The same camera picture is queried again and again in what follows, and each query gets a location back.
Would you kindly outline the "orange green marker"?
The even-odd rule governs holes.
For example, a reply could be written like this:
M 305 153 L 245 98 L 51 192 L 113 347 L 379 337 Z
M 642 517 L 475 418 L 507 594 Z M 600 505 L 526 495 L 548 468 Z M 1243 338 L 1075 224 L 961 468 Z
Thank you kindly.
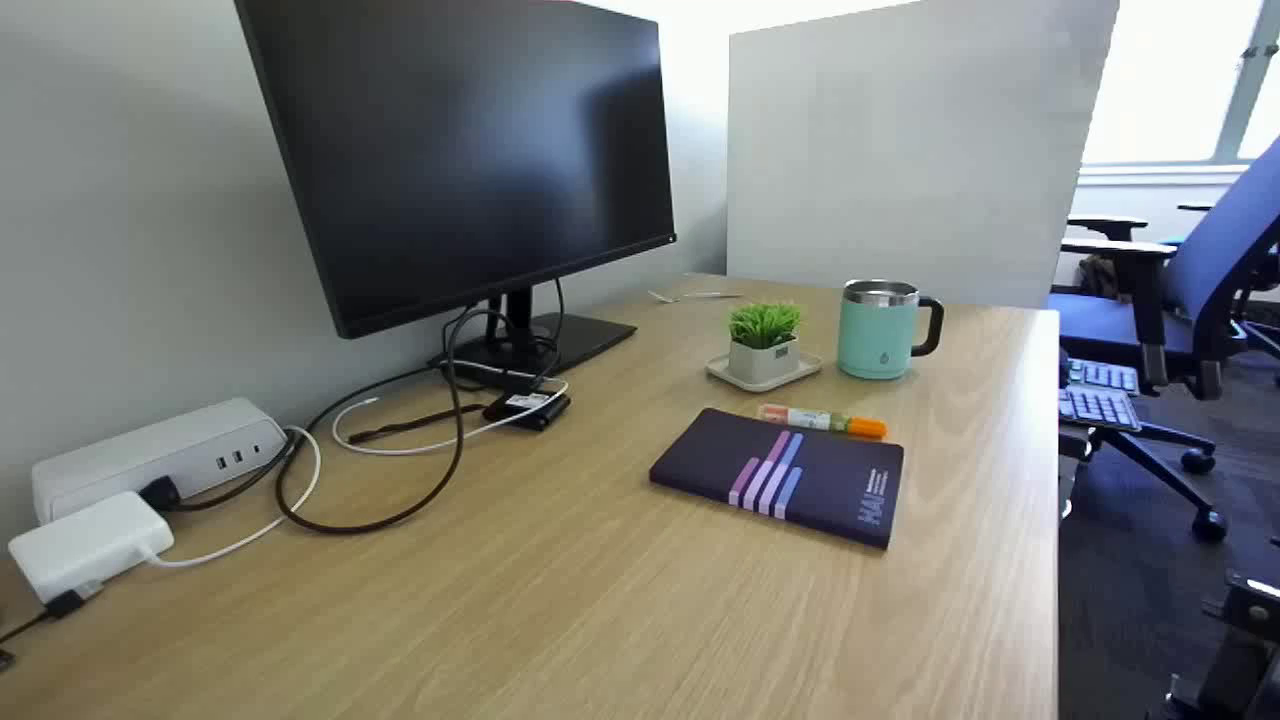
M 787 423 L 787 426 L 820 426 L 857 438 L 886 438 L 886 423 L 875 414 L 847 414 L 824 408 L 793 408 L 793 404 L 755 404 L 755 418 Z

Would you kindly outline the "teal mug black handle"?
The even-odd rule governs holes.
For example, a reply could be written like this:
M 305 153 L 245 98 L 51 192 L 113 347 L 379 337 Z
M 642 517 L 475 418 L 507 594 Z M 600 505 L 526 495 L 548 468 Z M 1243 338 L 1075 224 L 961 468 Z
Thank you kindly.
M 944 337 L 944 304 L 905 279 L 847 279 L 840 294 L 835 363 L 851 380 L 905 380 Z

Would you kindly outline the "white square plant tray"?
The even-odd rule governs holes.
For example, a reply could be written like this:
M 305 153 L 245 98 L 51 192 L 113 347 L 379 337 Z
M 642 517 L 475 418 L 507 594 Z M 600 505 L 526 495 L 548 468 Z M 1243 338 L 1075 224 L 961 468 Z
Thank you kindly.
M 795 380 L 817 374 L 817 363 L 802 357 L 773 359 L 758 350 L 737 350 L 737 357 L 709 359 L 703 373 L 727 389 L 758 394 L 758 392 L 777 392 L 777 389 L 787 389 Z

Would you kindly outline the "black small adapter dongle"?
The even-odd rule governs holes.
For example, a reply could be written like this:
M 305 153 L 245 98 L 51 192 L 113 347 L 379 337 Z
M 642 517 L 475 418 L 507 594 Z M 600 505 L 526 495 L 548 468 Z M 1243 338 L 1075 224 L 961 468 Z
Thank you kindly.
M 563 412 L 568 412 L 568 394 L 563 392 L 503 392 L 498 399 L 491 399 L 484 408 L 484 418 L 494 423 L 494 426 L 544 432 Z

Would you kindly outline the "small green potted plant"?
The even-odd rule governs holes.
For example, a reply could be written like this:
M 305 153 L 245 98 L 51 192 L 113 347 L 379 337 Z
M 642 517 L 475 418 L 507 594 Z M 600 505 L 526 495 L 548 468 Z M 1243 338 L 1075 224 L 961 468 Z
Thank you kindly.
M 777 304 L 777 301 L 740 304 L 727 315 L 727 357 L 737 350 L 758 350 L 773 359 L 795 357 L 795 326 L 801 326 L 795 304 Z

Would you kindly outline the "dark purple notebook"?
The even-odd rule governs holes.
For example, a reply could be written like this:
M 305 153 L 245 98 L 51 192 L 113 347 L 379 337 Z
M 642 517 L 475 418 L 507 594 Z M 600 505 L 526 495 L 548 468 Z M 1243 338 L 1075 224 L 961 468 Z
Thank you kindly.
M 703 408 L 647 468 L 647 479 L 737 512 L 886 546 L 899 470 L 899 444 Z

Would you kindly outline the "black computer monitor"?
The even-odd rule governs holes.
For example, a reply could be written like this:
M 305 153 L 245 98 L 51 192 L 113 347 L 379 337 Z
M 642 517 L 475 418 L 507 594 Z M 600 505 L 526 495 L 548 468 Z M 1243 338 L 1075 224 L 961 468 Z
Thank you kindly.
M 234 0 L 340 337 L 463 304 L 463 359 L 563 373 L 626 338 L 531 309 L 676 235 L 661 28 L 584 0 Z

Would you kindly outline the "white desk divider panel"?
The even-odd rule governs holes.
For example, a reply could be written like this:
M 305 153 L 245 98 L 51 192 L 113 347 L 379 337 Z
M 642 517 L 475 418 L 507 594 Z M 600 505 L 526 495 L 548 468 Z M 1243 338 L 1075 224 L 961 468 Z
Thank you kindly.
M 1046 294 L 1121 0 L 905 0 L 727 40 L 727 267 Z

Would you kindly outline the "white power strip box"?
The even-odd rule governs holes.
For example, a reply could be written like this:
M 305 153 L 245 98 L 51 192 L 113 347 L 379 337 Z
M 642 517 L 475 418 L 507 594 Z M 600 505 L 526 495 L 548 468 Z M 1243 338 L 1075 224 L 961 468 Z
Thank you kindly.
M 72 449 L 31 468 L 31 508 L 55 517 L 114 492 L 169 479 L 180 500 L 264 468 L 283 449 L 283 426 L 245 394 L 180 412 L 125 435 Z

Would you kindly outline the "blue office chair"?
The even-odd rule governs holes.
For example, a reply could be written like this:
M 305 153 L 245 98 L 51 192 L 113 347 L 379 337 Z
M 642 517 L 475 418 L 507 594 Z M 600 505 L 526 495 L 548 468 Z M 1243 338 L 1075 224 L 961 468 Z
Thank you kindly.
M 1224 512 L 1188 475 L 1215 468 L 1215 444 L 1146 423 L 1135 392 L 1179 374 L 1200 399 L 1219 392 L 1219 363 L 1243 344 L 1236 291 L 1280 242 L 1280 140 L 1202 213 L 1179 242 L 1066 238 L 1066 251 L 1103 256 L 1121 294 L 1051 291 L 1060 315 L 1060 451 L 1086 463 L 1099 444 L 1179 492 L 1191 535 L 1219 545 Z

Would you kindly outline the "white power adapter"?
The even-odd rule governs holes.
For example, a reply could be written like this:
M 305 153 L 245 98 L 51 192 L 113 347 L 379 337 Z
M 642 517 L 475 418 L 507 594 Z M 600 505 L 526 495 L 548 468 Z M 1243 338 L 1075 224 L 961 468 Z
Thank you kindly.
M 6 545 L 38 602 L 103 585 L 171 545 L 169 521 L 134 492 L 55 517 Z

